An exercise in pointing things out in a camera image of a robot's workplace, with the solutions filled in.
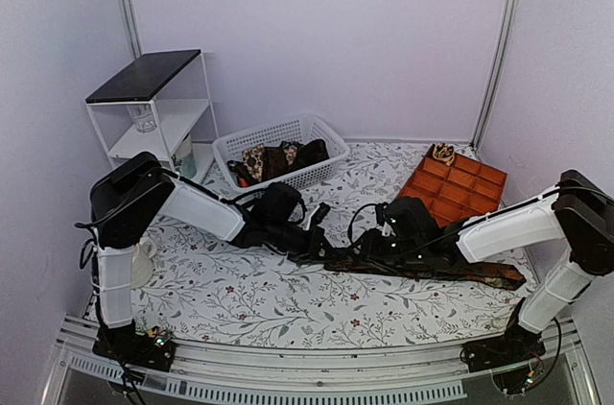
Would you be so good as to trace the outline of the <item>green brown patterned tie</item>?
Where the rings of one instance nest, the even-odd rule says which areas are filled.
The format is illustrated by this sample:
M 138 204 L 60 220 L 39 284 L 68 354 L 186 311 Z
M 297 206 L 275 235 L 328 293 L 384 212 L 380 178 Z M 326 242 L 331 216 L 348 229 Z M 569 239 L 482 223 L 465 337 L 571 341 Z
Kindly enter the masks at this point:
M 470 281 L 510 291 L 520 289 L 527 282 L 527 279 L 514 266 L 487 262 L 461 264 L 452 269 L 436 269 L 421 264 L 389 266 L 372 260 L 356 261 L 352 258 L 343 258 L 326 263 L 324 269 L 339 273 L 379 274 L 415 280 Z

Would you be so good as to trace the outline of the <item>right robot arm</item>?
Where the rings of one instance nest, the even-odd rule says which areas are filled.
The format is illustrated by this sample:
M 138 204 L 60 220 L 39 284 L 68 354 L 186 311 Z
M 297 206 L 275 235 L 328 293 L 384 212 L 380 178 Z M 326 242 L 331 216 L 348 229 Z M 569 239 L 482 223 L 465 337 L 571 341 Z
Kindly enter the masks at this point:
M 496 354 L 517 362 L 567 305 L 598 276 L 613 271 L 613 200 L 577 170 L 541 194 L 513 206 L 440 227 L 424 202 L 400 198 L 388 205 L 388 236 L 364 233 L 358 254 L 378 270 L 448 271 L 477 265 L 495 254 L 553 240 L 567 245 L 546 280 L 518 304 Z

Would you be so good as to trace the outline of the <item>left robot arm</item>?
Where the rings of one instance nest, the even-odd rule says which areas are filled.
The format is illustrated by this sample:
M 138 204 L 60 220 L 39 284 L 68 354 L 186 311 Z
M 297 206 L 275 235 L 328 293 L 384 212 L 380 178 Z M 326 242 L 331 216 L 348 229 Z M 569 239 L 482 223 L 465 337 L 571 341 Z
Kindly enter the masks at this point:
M 298 190 L 274 182 L 252 193 L 224 198 L 143 152 L 91 188 L 90 219 L 79 227 L 92 236 L 97 317 L 106 346 L 123 361 L 142 353 L 131 301 L 131 261 L 152 224 L 182 223 L 237 249 L 265 247 L 296 264 L 324 263 L 333 247 L 321 226 L 329 209 L 308 211 Z

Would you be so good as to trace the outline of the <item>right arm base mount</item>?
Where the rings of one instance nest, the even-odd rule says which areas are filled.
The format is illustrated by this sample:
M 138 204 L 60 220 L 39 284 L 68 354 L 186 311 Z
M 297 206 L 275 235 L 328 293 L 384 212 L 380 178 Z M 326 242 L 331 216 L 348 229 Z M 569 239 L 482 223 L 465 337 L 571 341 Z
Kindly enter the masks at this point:
M 562 329 L 555 320 L 557 331 L 555 357 L 545 368 L 543 356 L 546 348 L 540 334 L 513 326 L 500 336 L 468 342 L 460 349 L 460 360 L 470 372 L 509 367 L 526 362 L 518 369 L 507 369 L 491 375 L 495 387 L 505 395 L 518 395 L 533 391 L 553 372 L 562 348 Z

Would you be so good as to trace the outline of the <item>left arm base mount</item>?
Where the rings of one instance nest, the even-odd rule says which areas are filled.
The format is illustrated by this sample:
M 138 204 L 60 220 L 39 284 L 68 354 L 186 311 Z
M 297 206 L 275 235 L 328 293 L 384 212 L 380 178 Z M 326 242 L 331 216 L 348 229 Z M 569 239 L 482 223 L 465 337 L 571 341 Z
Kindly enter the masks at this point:
M 92 352 L 120 365 L 136 366 L 169 372 L 175 359 L 177 344 L 172 334 L 158 326 L 138 333 L 135 325 L 121 328 L 100 327 Z

